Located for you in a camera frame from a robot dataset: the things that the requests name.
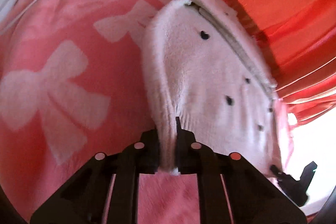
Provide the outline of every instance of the orange curtain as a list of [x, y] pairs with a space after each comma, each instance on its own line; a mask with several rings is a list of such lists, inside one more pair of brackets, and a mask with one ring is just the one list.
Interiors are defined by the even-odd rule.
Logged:
[[298, 126], [336, 106], [336, 0], [224, 0], [254, 36]]

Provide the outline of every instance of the pink fabric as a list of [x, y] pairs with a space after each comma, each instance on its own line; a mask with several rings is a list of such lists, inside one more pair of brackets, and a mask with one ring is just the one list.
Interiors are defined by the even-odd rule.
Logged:
[[0, 37], [0, 184], [26, 220], [95, 153], [154, 127], [139, 46], [168, 1], [39, 0]]

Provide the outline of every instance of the fleece blanket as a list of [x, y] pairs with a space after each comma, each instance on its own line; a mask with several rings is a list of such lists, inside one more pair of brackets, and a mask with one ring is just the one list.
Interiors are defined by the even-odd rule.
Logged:
[[[0, 30], [31, 1], [18, 0]], [[95, 153], [154, 128], [141, 49], [170, 1], [38, 0], [0, 36], [0, 184], [27, 221]], [[141, 176], [139, 189], [140, 224], [199, 223], [194, 176]]]

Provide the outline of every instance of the fluffy white fabric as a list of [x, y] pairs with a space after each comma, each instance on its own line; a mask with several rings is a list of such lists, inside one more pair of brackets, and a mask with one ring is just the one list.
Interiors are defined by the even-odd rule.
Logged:
[[142, 58], [163, 169], [174, 168], [176, 116], [215, 152], [237, 151], [265, 175], [281, 166], [273, 81], [222, 0], [171, 1], [147, 26]]

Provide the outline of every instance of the bow print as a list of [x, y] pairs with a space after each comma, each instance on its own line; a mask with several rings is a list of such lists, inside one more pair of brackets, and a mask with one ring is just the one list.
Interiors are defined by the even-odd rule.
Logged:
[[47, 144], [60, 165], [87, 142], [78, 125], [96, 130], [106, 119], [110, 98], [87, 92], [69, 79], [88, 65], [84, 53], [64, 41], [44, 68], [12, 71], [0, 83], [0, 116], [8, 128], [18, 131], [39, 113]]

